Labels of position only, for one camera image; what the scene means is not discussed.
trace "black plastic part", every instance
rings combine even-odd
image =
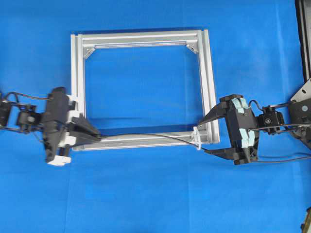
[[[60,156],[69,157],[69,152],[70,152],[70,147],[69,146],[61,147],[59,149],[59,155]]]
[[[65,130],[69,110],[69,98],[64,87],[55,88],[49,94],[45,112],[42,114],[43,141],[46,162],[54,160],[61,135]]]
[[[5,127],[8,124],[12,106],[7,102],[0,102],[0,127]]]
[[[37,126],[40,121],[41,114],[22,110],[18,114],[16,125],[19,126],[21,132],[29,133],[33,131],[33,127]]]
[[[65,124],[67,121],[67,112],[69,110],[69,97],[66,95],[64,87],[55,88],[49,94],[45,112],[42,115],[42,123],[49,121],[58,121]]]
[[[275,134],[280,130],[280,125],[284,124],[283,114],[276,111],[275,107],[263,107],[263,114],[260,114],[257,118],[258,127],[270,127],[275,126],[275,128],[265,129],[268,134]]]

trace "white plastic part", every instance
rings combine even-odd
[[[196,126],[193,127],[193,132],[191,134],[191,138],[192,138],[192,143],[197,144],[197,150],[201,149],[201,135],[200,135],[200,131],[198,130],[198,128]]]
[[[70,164],[71,158],[66,156],[56,155],[55,158],[50,161],[48,164],[53,166],[64,166],[65,164]]]
[[[72,110],[68,112],[68,117],[67,117],[67,124],[72,122],[72,118],[76,117],[79,118],[80,113],[78,111]]]
[[[65,147],[66,145],[73,146],[74,144],[76,144],[76,141],[77,141],[76,137],[69,136],[69,132],[64,132],[62,134],[58,147]]]

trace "blue background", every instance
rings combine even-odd
[[[281,103],[303,84],[292,0],[12,0],[0,3],[0,90],[70,90],[71,33],[193,28],[209,30],[217,98]],[[88,117],[108,133],[186,130],[202,114],[197,72],[183,47],[95,51]],[[220,133],[209,147],[229,145],[222,120]],[[73,152],[52,167],[33,135],[0,141],[0,232],[292,233],[311,205],[308,161],[233,166],[179,146]],[[260,139],[262,156],[307,151],[286,134]]]

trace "robotic arm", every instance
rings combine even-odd
[[[15,95],[16,102],[7,100],[10,94]],[[48,164],[63,166],[70,163],[70,148],[101,140],[100,132],[75,110],[76,102],[70,100],[64,87],[55,88],[48,98],[33,98],[16,92],[8,95],[0,101],[0,129],[24,134],[42,132]],[[34,105],[19,103],[18,95],[46,100],[45,111],[40,114],[35,112]],[[7,127],[12,107],[20,110],[16,122],[18,129]]]

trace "square frame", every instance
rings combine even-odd
[[[184,45],[197,54],[200,69],[203,115],[216,105],[214,78],[207,30],[185,30],[143,33],[78,34],[71,36],[71,97],[77,111],[86,117],[85,60],[96,49]],[[192,143],[218,143],[218,121],[199,125],[194,131],[159,133]],[[119,135],[101,142],[78,146],[74,150],[104,150],[137,147],[185,145],[173,139],[152,135]]]

